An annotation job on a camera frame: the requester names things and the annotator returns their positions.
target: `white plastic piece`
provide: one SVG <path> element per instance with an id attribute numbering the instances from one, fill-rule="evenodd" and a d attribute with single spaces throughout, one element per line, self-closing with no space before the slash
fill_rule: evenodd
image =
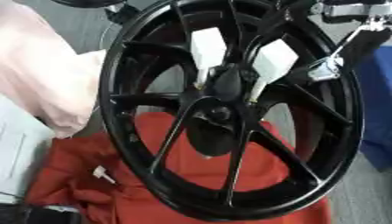
<path id="1" fill-rule="evenodd" d="M 111 178 L 108 174 L 106 174 L 105 172 L 106 172 L 106 169 L 105 169 L 103 166 L 98 165 L 98 166 L 95 168 L 95 170 L 94 170 L 94 172 L 93 172 L 93 175 L 94 175 L 96 178 L 98 178 L 98 179 L 104 178 L 104 179 L 106 179 L 108 182 L 110 182 L 111 184 L 115 185 L 115 184 L 116 184 L 116 181 L 115 181 L 113 178 Z"/>
<path id="2" fill-rule="evenodd" d="M 298 55 L 282 39 L 277 39 L 260 48 L 253 63 L 253 68 L 258 72 L 259 78 L 253 86 L 249 100 L 257 102 L 264 88 L 284 77 L 297 59 Z"/>
<path id="3" fill-rule="evenodd" d="M 203 86 L 209 69 L 222 64 L 226 43 L 217 27 L 192 32 L 191 53 L 199 69 L 197 86 Z"/>

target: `gray floor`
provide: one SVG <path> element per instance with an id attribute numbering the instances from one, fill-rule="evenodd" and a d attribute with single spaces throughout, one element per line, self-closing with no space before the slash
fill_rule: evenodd
<path id="1" fill-rule="evenodd" d="M 68 8 L 52 3 L 50 0 L 17 0 L 17 2 L 26 3 L 34 8 L 78 53 L 100 48 L 100 38 L 109 25 L 103 10 Z M 130 2 L 142 9 L 154 0 L 133 0 Z M 322 24 L 321 26 L 335 41 L 341 39 L 347 31 L 354 27 L 353 24 L 338 26 Z M 118 27 L 109 29 L 108 36 L 103 41 L 105 48 L 109 47 L 110 40 L 116 35 L 116 31 L 118 31 Z M 276 113 L 272 114 L 269 115 L 269 119 L 282 127 L 283 134 L 285 132 L 285 137 L 292 142 L 294 136 L 287 134 L 290 132 L 284 127 L 290 123 L 290 115 L 285 112 L 284 107 L 277 108 Z M 90 126 L 97 125 L 95 120 L 91 123 Z M 348 174 L 330 192 L 329 199 L 332 202 L 333 223 L 390 224 L 392 223 L 392 171 L 379 173 L 362 154 L 359 154 Z"/>

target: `pink fabric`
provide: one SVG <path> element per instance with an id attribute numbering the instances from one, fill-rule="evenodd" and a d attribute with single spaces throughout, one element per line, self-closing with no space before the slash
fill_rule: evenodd
<path id="1" fill-rule="evenodd" d="M 32 9 L 0 3 L 0 94 L 42 118 L 57 137 L 87 124 L 104 57 L 77 55 Z"/>

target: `white paper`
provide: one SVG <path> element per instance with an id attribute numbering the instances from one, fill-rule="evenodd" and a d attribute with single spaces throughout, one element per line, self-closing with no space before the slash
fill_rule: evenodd
<path id="1" fill-rule="evenodd" d="M 0 203 L 23 197 L 54 132 L 0 94 Z"/>

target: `black object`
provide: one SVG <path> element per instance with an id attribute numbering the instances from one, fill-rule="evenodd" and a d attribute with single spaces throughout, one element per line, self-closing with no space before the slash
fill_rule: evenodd
<path id="1" fill-rule="evenodd" d="M 79 213 L 58 212 L 39 206 L 0 204 L 0 224 L 81 224 Z"/>
<path id="2" fill-rule="evenodd" d="M 75 8 L 100 8 L 112 4 L 119 4 L 126 0 L 52 0 L 58 4 L 64 4 Z"/>
<path id="3" fill-rule="evenodd" d="M 58 212 L 42 207 L 34 207 L 27 214 L 26 224 L 81 224 L 79 213 Z"/>
<path id="4" fill-rule="evenodd" d="M 254 83 L 245 74 L 252 70 L 249 62 L 258 47 L 283 39 L 299 55 L 295 67 L 324 58 L 335 47 L 314 23 L 300 18 L 303 2 L 295 3 L 296 7 L 283 7 L 276 14 L 277 7 L 267 0 L 164 0 L 123 27 L 102 69 L 101 112 L 124 162 L 167 206 L 208 221 L 275 217 L 318 200 L 347 171 L 362 131 L 361 96 L 353 73 L 309 86 L 281 79 L 267 86 L 257 104 L 248 103 Z M 232 65 L 239 66 L 240 94 L 216 94 L 219 78 L 210 79 L 202 89 L 193 86 L 197 71 L 189 53 L 191 31 L 214 26 L 220 28 L 228 46 L 225 63 L 214 77 Z M 183 92 L 145 93 L 163 71 L 175 65 L 184 71 Z M 227 85 L 238 87 L 236 83 Z M 298 154 L 259 125 L 260 118 L 281 102 L 293 112 Z M 177 111 L 157 155 L 145 147 L 134 124 L 136 108 L 142 105 Z M 214 190 L 195 185 L 166 169 L 165 158 L 189 122 L 198 113 L 222 107 L 230 110 L 232 118 L 217 127 L 231 130 L 234 141 L 223 187 Z M 289 177 L 266 189 L 237 192 L 235 182 L 248 141 L 264 146 L 285 162 Z M 206 149 L 203 154 L 208 153 L 215 151 Z"/>
<path id="5" fill-rule="evenodd" d="M 125 4 L 118 12 L 113 12 L 109 9 L 105 9 L 106 16 L 108 20 L 116 23 L 118 25 L 124 25 L 126 22 L 130 21 L 140 10 L 137 8 Z"/>

